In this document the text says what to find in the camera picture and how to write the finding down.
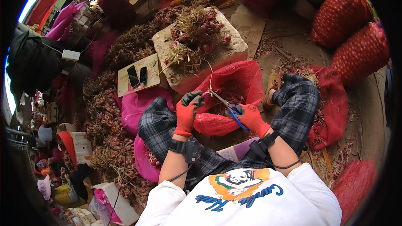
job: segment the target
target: red glove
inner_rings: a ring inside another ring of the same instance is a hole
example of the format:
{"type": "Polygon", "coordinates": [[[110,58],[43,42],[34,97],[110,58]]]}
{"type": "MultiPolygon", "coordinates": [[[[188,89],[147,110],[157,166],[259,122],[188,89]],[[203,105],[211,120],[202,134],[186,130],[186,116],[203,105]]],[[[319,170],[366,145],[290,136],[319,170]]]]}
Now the red glove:
{"type": "Polygon", "coordinates": [[[191,137],[191,129],[194,126],[197,108],[205,103],[202,101],[201,90],[187,93],[176,104],[177,126],[174,134],[191,137]]]}
{"type": "MultiPolygon", "coordinates": [[[[241,115],[235,114],[241,124],[256,133],[259,138],[263,138],[271,127],[268,123],[264,122],[261,118],[258,108],[254,105],[237,105],[236,106],[241,115]]],[[[232,115],[226,111],[226,116],[231,118],[232,115]]]]}

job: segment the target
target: shoe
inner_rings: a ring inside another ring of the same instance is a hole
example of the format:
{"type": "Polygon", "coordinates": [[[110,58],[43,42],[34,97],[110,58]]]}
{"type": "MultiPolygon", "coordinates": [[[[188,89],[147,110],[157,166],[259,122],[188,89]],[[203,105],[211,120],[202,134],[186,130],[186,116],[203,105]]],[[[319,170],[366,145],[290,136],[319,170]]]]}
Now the shoe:
{"type": "Polygon", "coordinates": [[[269,110],[272,107],[274,107],[274,103],[271,103],[268,100],[269,90],[271,89],[279,90],[280,87],[281,87],[281,77],[277,73],[271,73],[268,79],[267,92],[265,93],[263,99],[263,107],[265,110],[269,110]]]}

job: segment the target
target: foot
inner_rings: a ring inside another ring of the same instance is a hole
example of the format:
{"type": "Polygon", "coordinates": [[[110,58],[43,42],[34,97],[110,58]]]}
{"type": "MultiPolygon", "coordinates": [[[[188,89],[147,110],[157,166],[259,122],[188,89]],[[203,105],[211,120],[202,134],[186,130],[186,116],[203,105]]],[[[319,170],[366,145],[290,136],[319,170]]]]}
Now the foot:
{"type": "Polygon", "coordinates": [[[267,92],[263,100],[263,107],[265,110],[269,110],[274,106],[272,102],[272,95],[275,91],[279,90],[281,86],[281,77],[277,73],[271,73],[268,79],[267,92]]]}

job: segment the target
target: pink hat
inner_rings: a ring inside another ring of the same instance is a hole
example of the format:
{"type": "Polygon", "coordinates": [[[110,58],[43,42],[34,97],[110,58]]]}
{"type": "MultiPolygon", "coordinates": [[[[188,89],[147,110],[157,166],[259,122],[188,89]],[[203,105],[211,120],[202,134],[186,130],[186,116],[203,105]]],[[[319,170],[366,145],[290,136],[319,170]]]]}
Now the pink hat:
{"type": "Polygon", "coordinates": [[[50,176],[46,175],[45,179],[38,181],[38,189],[40,193],[43,195],[45,200],[50,199],[50,194],[52,193],[52,189],[50,188],[50,176]]]}

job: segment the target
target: blue scissors handle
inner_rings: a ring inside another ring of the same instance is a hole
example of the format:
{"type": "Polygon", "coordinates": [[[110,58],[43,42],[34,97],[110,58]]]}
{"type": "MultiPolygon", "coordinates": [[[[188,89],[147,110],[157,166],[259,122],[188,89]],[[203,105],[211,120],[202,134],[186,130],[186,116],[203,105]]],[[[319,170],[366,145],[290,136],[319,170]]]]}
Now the blue scissors handle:
{"type": "Polygon", "coordinates": [[[241,115],[241,113],[238,111],[238,109],[236,108],[236,106],[237,106],[237,105],[233,105],[233,109],[234,109],[234,110],[232,110],[231,108],[228,108],[228,112],[230,113],[231,116],[233,116],[234,121],[235,121],[241,128],[243,128],[243,129],[246,130],[246,131],[250,131],[250,129],[247,128],[246,126],[244,126],[243,124],[241,124],[241,122],[239,121],[239,119],[236,117],[235,114],[241,115]]]}

